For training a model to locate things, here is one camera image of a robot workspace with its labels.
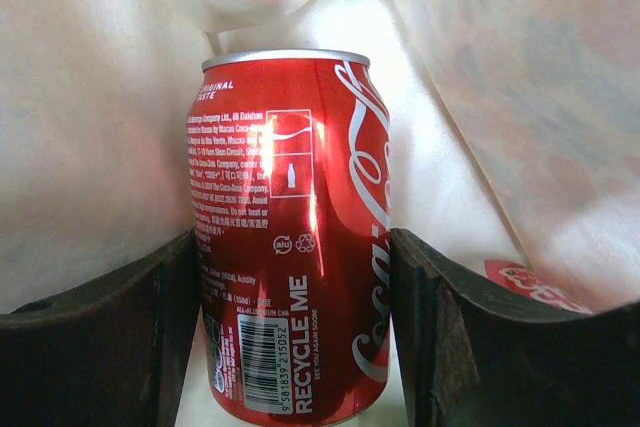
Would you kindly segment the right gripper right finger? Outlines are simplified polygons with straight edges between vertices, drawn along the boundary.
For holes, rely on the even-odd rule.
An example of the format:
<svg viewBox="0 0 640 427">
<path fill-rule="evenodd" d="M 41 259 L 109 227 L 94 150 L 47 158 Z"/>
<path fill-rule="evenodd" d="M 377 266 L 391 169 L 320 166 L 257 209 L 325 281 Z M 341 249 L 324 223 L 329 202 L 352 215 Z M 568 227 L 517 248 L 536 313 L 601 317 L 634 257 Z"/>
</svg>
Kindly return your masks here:
<svg viewBox="0 0 640 427">
<path fill-rule="evenodd" d="M 635 426 L 639 307 L 588 315 L 507 290 L 391 232 L 391 310 L 412 426 Z"/>
</svg>

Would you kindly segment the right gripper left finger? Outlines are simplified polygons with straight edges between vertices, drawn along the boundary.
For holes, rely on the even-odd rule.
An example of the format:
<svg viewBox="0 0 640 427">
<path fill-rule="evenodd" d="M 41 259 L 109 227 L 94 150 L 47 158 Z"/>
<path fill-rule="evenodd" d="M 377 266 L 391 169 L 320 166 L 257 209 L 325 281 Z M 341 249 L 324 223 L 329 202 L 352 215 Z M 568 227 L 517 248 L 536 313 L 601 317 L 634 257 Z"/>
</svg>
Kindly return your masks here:
<svg viewBox="0 0 640 427">
<path fill-rule="evenodd" d="M 195 235 L 1 317 L 4 426 L 172 426 L 199 311 Z"/>
</svg>

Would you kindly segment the red Coke can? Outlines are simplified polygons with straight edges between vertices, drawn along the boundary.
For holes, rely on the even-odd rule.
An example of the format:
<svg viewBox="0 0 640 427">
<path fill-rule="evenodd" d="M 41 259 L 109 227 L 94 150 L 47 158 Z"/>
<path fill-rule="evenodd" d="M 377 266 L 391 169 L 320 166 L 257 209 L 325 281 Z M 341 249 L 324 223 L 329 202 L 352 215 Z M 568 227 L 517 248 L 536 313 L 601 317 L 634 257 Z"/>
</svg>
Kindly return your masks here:
<svg viewBox="0 0 640 427">
<path fill-rule="evenodd" d="M 524 297 L 567 311 L 592 314 L 593 311 L 564 290 L 542 281 L 536 274 L 515 262 L 488 259 L 484 262 L 487 277 Z"/>
<path fill-rule="evenodd" d="M 390 115 L 367 58 L 206 61 L 187 118 L 209 384 L 261 426 L 350 419 L 389 372 Z"/>
</svg>

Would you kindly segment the canvas bag with orange handles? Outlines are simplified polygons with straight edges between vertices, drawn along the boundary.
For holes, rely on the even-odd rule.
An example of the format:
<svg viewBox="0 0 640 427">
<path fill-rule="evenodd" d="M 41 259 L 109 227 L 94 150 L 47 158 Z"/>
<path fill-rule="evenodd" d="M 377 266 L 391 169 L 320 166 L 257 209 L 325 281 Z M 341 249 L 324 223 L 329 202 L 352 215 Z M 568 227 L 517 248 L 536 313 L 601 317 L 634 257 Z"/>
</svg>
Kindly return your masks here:
<svg viewBox="0 0 640 427">
<path fill-rule="evenodd" d="M 1 0 L 1 317 L 194 233 L 203 64 L 288 49 L 368 59 L 391 232 L 639 307 L 639 0 Z M 199 310 L 174 425 L 239 424 Z M 387 383 L 345 424 L 412 426 L 391 283 Z"/>
</svg>

